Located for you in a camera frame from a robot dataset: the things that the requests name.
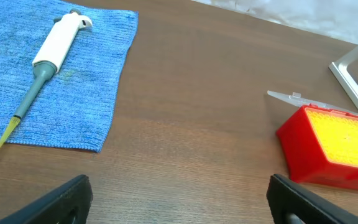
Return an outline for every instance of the white backdrop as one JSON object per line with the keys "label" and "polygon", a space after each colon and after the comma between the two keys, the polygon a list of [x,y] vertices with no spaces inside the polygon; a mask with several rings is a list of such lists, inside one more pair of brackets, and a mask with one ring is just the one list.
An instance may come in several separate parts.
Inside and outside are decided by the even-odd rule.
{"label": "white backdrop", "polygon": [[358,0],[194,0],[358,44]]}

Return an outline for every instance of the gray pipette barrel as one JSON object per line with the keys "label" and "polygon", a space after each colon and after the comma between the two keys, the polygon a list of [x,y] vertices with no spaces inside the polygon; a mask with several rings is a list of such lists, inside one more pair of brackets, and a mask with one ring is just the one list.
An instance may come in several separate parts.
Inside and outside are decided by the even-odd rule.
{"label": "gray pipette barrel", "polygon": [[38,92],[42,88],[42,85],[44,85],[45,81],[50,80],[56,71],[56,66],[51,62],[43,61],[35,64],[33,68],[35,81],[28,92],[25,94],[22,103],[20,103],[19,107],[14,113],[14,116],[17,116],[20,119],[23,118],[25,112],[29,109],[31,103],[34,101]]}

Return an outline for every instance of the brown wooden surface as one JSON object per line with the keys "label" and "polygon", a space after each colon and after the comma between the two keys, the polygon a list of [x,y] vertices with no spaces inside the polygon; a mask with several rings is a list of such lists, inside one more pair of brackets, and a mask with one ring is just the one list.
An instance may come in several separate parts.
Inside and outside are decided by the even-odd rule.
{"label": "brown wooden surface", "polygon": [[[351,44],[191,1],[77,2],[140,13],[112,128],[101,154],[6,144],[0,219],[86,174],[88,223],[272,223],[274,132],[296,108],[265,92],[356,111],[328,70]],[[304,186],[358,215],[358,192]]]}

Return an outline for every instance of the metal frame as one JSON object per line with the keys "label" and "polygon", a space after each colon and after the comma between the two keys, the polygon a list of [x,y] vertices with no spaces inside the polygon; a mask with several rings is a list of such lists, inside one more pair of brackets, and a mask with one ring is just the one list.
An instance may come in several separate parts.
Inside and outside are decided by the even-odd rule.
{"label": "metal frame", "polygon": [[345,54],[336,62],[329,65],[329,69],[338,79],[343,89],[349,95],[353,103],[358,109],[358,84],[354,81],[352,76],[347,71],[347,67],[358,59],[358,46]]}

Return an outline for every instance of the blue towel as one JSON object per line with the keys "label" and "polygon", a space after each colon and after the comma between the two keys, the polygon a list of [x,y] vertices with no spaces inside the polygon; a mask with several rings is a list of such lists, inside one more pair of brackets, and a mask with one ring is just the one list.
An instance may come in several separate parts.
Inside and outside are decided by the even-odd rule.
{"label": "blue towel", "polygon": [[31,63],[53,18],[71,8],[91,18],[93,28],[78,31],[60,72],[44,85],[7,142],[101,151],[137,12],[57,0],[0,1],[0,137],[34,81]]}

